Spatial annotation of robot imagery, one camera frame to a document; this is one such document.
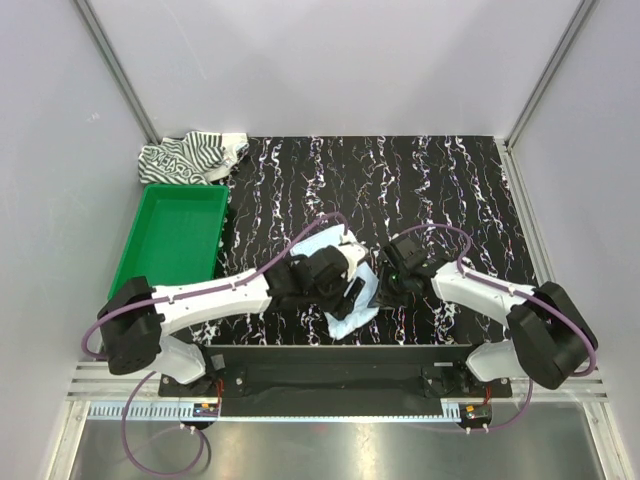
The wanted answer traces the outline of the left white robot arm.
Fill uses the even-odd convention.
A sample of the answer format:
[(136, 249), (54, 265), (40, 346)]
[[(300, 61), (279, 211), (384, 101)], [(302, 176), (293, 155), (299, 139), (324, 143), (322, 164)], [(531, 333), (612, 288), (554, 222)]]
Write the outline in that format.
[(366, 248), (350, 241), (287, 255), (264, 270), (191, 285), (152, 287), (145, 277), (135, 277), (98, 314), (108, 369), (117, 376), (154, 370), (193, 395), (206, 395), (216, 382), (212, 362), (176, 332), (210, 320), (311, 305), (345, 316), (364, 284), (356, 272), (366, 257)]

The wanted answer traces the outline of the light blue towel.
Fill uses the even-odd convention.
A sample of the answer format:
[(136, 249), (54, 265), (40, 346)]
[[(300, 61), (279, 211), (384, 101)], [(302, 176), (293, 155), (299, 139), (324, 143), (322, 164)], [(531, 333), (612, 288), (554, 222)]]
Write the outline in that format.
[[(342, 225), (325, 228), (298, 242), (292, 247), (290, 254), (311, 256), (321, 248), (339, 246), (343, 240), (343, 233), (344, 227)], [(333, 340), (343, 340), (355, 330), (370, 322), (379, 311), (378, 307), (369, 306), (375, 295), (379, 280), (366, 260), (356, 269), (355, 277), (349, 286), (353, 286), (356, 279), (363, 280), (364, 286), (355, 299), (352, 311), (342, 320), (329, 313), (324, 314), (328, 324), (329, 336)]]

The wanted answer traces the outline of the striped green white towel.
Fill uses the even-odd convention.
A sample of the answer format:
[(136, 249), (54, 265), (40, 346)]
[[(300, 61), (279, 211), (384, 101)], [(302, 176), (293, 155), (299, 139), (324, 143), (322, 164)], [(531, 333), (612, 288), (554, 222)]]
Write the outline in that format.
[(142, 148), (137, 162), (141, 184), (209, 185), (228, 177), (249, 149), (246, 133), (191, 131)]

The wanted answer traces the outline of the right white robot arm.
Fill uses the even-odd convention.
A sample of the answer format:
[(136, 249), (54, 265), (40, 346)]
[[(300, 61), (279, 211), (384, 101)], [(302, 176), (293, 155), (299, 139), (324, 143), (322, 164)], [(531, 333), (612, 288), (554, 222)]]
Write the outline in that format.
[(455, 303), (508, 329), (507, 340), (475, 347), (454, 371), (463, 395), (476, 396), (491, 381), (516, 376), (556, 390), (567, 378), (595, 369), (598, 341), (557, 283), (535, 287), (495, 279), (457, 261), (431, 258), (411, 239), (396, 236), (382, 248), (372, 303), (394, 309), (412, 298)]

